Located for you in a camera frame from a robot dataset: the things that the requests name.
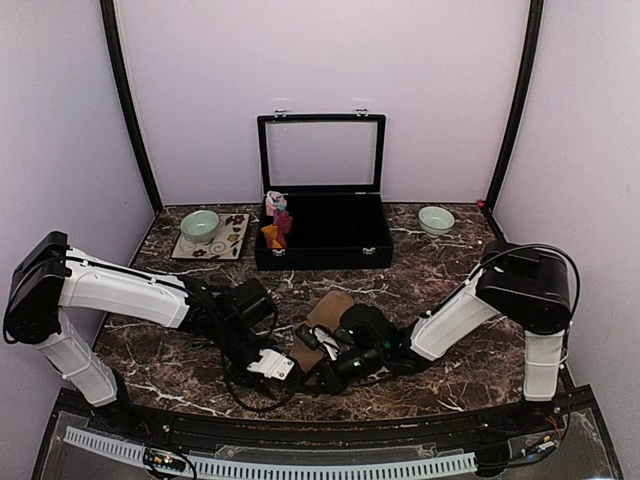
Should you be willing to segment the magenta striped sock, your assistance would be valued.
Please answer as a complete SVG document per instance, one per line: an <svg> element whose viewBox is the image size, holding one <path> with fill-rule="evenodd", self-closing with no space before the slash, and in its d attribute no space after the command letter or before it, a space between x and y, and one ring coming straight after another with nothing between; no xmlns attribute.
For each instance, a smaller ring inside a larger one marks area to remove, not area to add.
<svg viewBox="0 0 640 480"><path fill-rule="evenodd" d="M271 224L261 228L266 245L271 250L287 248L286 236L280 226Z"/></svg>

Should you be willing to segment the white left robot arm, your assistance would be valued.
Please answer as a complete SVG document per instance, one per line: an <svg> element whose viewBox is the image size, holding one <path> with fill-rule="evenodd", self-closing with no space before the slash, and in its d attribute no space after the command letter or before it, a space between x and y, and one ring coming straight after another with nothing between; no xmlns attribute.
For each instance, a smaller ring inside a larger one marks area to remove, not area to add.
<svg viewBox="0 0 640 480"><path fill-rule="evenodd" d="M16 267L2 322L6 343L32 345L71 382L120 436L141 427L121 377L106 366L74 329L68 308L146 320L211 341L221 355L227 387L241 385L265 396L266 381L290 391L300 384L295 360L253 328L278 317L262 284L211 285L184 275L155 275L96 259L49 233Z"/></svg>

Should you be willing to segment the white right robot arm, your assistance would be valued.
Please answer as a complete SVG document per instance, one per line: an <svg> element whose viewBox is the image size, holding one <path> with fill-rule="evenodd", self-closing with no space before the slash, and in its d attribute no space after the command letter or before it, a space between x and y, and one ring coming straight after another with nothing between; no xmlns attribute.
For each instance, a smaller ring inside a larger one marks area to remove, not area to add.
<svg viewBox="0 0 640 480"><path fill-rule="evenodd" d="M494 241L467 278L435 309L404 329L377 308L355 304L340 318L351 347L316 363L299 383L309 394L336 395L381 369L397 376L421 373L454 344L496 316L525 333L525 400L510 413L521 434L534 432L549 416L571 322L581 293L575 261L544 244Z"/></svg>

